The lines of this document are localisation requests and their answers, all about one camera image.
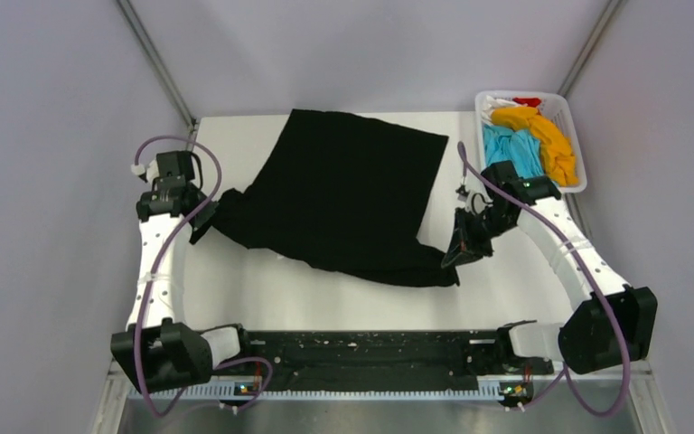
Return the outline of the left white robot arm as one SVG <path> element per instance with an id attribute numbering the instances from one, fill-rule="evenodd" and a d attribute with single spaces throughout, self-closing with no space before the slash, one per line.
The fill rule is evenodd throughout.
<path id="1" fill-rule="evenodd" d="M 184 320 L 186 252 L 208 227 L 205 194 L 185 175 L 157 177 L 136 204 L 141 259 L 136 296 L 110 350 L 140 393 L 206 383 L 220 364 L 244 373 L 254 351 L 238 326 L 195 331 Z"/>

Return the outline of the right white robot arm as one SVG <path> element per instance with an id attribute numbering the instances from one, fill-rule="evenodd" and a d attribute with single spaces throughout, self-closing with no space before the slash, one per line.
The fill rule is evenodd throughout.
<path id="1" fill-rule="evenodd" d="M 509 161 L 489 165 L 477 178 L 485 193 L 461 184 L 445 269 L 493 255 L 495 238 L 514 228 L 539 249 L 566 292 L 572 314 L 562 323 L 534 320 L 500 328 L 496 365 L 516 373 L 530 358 L 562 362 L 586 374 L 645 359 L 658 301 L 612 270 L 573 221 L 558 187 L 545 175 L 520 178 Z"/>

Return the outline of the black t-shirt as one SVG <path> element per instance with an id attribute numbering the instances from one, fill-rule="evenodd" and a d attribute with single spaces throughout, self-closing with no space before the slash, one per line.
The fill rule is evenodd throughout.
<path id="1" fill-rule="evenodd" d="M 418 240 L 448 139 L 350 113 L 295 109 L 213 226 L 248 249 L 382 284 L 451 287 L 444 252 Z"/>

